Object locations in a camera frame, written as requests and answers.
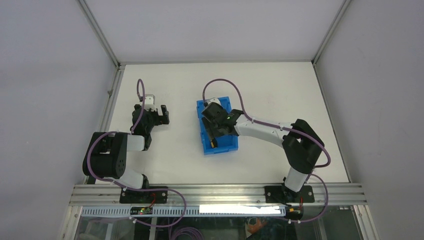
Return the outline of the black yellow screwdriver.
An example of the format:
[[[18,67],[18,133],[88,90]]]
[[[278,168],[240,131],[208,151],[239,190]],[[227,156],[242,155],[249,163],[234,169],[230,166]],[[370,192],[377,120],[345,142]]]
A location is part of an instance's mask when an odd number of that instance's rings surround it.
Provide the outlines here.
[[[211,148],[216,148],[218,146],[218,142],[216,140],[216,137],[213,133],[208,133],[208,138],[209,138],[209,142],[210,142],[210,146]]]

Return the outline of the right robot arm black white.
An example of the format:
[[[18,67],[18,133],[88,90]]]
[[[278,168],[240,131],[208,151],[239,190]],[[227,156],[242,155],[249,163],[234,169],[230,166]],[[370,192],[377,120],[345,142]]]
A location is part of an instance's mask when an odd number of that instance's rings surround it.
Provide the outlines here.
[[[290,166],[283,189],[292,193],[300,192],[325,148],[303,119],[288,126],[269,123],[248,118],[242,110],[228,112],[220,104],[210,102],[202,110],[201,120],[213,148],[217,147],[217,138],[223,136],[251,137],[281,147]]]

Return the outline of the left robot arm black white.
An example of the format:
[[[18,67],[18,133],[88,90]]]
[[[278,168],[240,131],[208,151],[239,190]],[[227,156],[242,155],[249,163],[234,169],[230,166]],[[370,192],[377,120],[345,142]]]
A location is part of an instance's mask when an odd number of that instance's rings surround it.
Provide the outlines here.
[[[127,167],[128,152],[147,151],[152,143],[152,130],[170,123],[166,105],[145,108],[135,104],[130,132],[94,132],[85,154],[82,170],[84,175],[96,180],[116,184],[126,190],[150,188],[148,177]]]

